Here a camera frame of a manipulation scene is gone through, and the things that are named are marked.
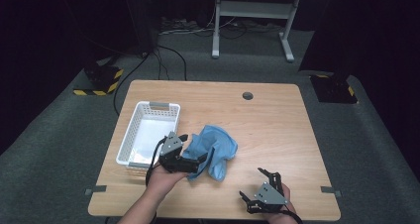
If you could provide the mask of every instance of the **gray carpet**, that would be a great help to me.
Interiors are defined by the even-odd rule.
[[[238,34],[222,30],[224,36]],[[420,223],[419,182],[359,81],[349,78],[358,104],[319,103],[308,77],[312,72],[298,71],[312,35],[290,33],[294,63],[285,61],[276,32],[222,38],[218,59],[211,57],[211,37],[165,35],[158,43],[183,55],[188,80],[299,86],[331,182],[342,193],[337,198],[342,212],[337,223]],[[181,58],[166,49],[158,52],[169,79],[183,80]],[[125,77],[140,61],[136,56],[122,56],[116,66],[125,69]],[[151,55],[121,85],[117,109],[121,109],[130,81],[159,77],[167,79],[165,69],[162,67],[158,76],[158,60]],[[88,214],[90,196],[85,195],[85,189],[96,183],[117,122],[114,97],[73,95],[76,81],[77,77],[0,157],[0,223],[105,222],[105,217]],[[112,217],[109,223],[117,221],[118,217]]]

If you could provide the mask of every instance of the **person's arm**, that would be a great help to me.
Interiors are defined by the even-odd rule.
[[[281,184],[284,192],[284,197],[288,200],[287,205],[283,205],[280,210],[289,210],[291,212],[296,213],[294,209],[293,203],[290,200],[290,189],[284,184]],[[296,220],[293,217],[282,214],[282,213],[263,213],[262,217],[269,223],[269,224],[296,224]]]
[[[154,169],[143,195],[130,207],[119,224],[149,224],[154,219],[158,206],[177,182],[187,176],[185,172],[170,173],[163,167]]]

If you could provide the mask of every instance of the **round hole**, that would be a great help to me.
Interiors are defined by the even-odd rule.
[[[253,94],[251,92],[245,92],[242,94],[242,97],[246,100],[251,100],[254,98]]]

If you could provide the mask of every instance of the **blue cloth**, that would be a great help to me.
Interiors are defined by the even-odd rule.
[[[226,176],[226,161],[232,159],[238,149],[238,144],[220,127],[206,125],[200,135],[192,134],[191,144],[184,150],[182,156],[197,160],[208,153],[207,159],[200,164],[197,173],[191,173],[188,180],[194,180],[207,167],[209,174],[218,181]]]

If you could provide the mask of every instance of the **white plastic basket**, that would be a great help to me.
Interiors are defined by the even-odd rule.
[[[128,168],[148,168],[158,142],[169,132],[176,133],[179,112],[178,104],[139,102],[118,152],[117,163]]]

